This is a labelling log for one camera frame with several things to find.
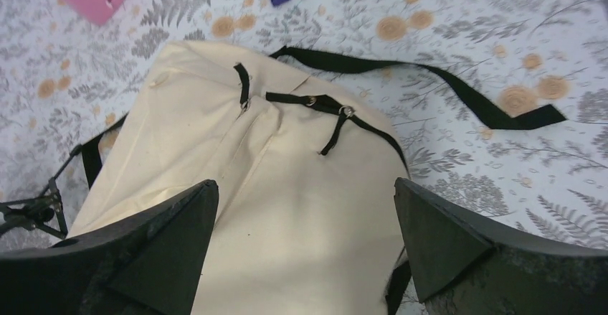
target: cream canvas backpack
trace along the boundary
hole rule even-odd
[[[291,47],[268,57],[220,42],[166,45],[103,168],[83,151],[92,188],[69,236],[212,179],[219,207],[192,314],[387,314],[386,285],[407,259],[393,196],[408,173],[394,129],[280,55],[349,73],[406,64]],[[446,80],[489,127],[561,120],[551,106],[509,118],[454,75],[417,66]]]

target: floral bedsheet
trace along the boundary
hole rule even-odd
[[[0,18],[0,201],[35,195],[74,145],[127,113],[167,41],[291,44],[442,67],[513,116],[552,103],[567,122],[493,131],[422,70],[314,72],[393,120],[416,182],[519,230],[608,249],[602,0],[126,0],[102,27],[63,0],[0,0]],[[87,194],[79,158],[59,186],[70,224]],[[13,230],[0,250],[53,242]],[[404,311],[424,311],[413,302]]]

